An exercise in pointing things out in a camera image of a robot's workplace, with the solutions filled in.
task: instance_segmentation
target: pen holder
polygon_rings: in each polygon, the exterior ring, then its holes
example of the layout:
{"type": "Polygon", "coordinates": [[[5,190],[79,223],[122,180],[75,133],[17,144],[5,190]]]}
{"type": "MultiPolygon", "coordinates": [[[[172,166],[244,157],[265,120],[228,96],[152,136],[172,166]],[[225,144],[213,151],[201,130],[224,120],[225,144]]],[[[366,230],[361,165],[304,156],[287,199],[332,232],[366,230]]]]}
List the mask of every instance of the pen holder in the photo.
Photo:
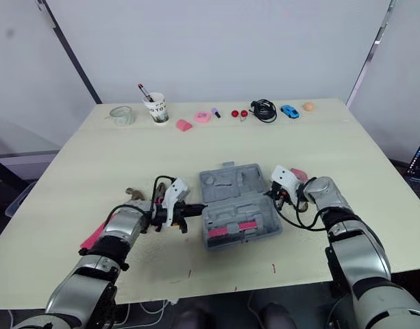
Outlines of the pen holder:
{"type": "Polygon", "coordinates": [[[150,93],[153,101],[143,97],[143,103],[149,109],[149,113],[155,123],[166,123],[169,120],[169,114],[166,109],[166,100],[162,93],[150,93]]]}

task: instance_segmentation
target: gray plastic case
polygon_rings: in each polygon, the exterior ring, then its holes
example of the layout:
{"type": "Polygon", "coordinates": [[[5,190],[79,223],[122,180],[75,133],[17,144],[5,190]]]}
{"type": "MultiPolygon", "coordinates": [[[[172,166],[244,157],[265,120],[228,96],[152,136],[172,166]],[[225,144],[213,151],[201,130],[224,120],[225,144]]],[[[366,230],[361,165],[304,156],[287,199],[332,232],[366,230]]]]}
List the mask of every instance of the gray plastic case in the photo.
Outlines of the gray plastic case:
{"type": "Polygon", "coordinates": [[[262,239],[282,232],[281,221],[266,191],[258,164],[234,166],[199,174],[203,210],[203,241],[208,250],[262,239]],[[239,224],[255,221],[257,228],[240,229],[239,224]],[[210,231],[223,228],[227,234],[211,237],[210,231]]]}

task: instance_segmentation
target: orange ball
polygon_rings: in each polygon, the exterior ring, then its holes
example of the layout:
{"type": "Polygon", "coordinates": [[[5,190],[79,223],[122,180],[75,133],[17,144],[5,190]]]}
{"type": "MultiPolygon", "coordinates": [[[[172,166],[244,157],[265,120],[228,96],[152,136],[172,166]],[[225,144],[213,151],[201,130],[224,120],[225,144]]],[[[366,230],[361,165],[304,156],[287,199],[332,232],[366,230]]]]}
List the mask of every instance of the orange ball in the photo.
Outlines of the orange ball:
{"type": "Polygon", "coordinates": [[[314,104],[311,101],[308,101],[303,105],[304,110],[312,112],[314,110],[314,104]]]}

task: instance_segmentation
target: white backdrop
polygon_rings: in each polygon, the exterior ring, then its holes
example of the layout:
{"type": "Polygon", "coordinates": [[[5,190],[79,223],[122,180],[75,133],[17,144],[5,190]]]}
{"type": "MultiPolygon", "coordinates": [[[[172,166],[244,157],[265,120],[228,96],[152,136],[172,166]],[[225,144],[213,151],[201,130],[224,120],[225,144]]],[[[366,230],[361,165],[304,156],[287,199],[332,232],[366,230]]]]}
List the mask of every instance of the white backdrop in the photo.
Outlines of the white backdrop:
{"type": "Polygon", "coordinates": [[[347,100],[389,0],[48,0],[103,102],[347,100]]]}
{"type": "Polygon", "coordinates": [[[420,0],[397,1],[350,110],[392,159],[420,145],[420,0]]]}
{"type": "Polygon", "coordinates": [[[0,154],[60,149],[94,105],[35,2],[0,0],[0,154]]]}

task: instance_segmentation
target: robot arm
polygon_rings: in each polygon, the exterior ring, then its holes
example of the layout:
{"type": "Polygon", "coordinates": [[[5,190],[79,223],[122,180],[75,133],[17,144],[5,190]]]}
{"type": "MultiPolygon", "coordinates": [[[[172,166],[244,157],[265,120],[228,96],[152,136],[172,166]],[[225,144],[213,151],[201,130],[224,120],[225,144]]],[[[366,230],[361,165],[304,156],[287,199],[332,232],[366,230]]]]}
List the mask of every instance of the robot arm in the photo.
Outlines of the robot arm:
{"type": "Polygon", "coordinates": [[[333,180],[321,177],[304,186],[293,176],[277,166],[273,188],[286,191],[292,204],[294,197],[316,204],[330,242],[325,253],[332,277],[352,294],[358,327],[420,328],[420,304],[391,282],[391,267],[379,238],[354,214],[333,180]]]}
{"type": "Polygon", "coordinates": [[[147,223],[158,226],[167,221],[187,231],[185,217],[198,216],[204,205],[181,202],[188,187],[176,179],[167,190],[163,205],[150,213],[151,202],[130,200],[103,229],[90,250],[82,250],[79,262],[52,293],[44,315],[29,318],[14,329],[103,328],[113,324],[116,309],[115,282],[129,265],[125,259],[147,223]]]}

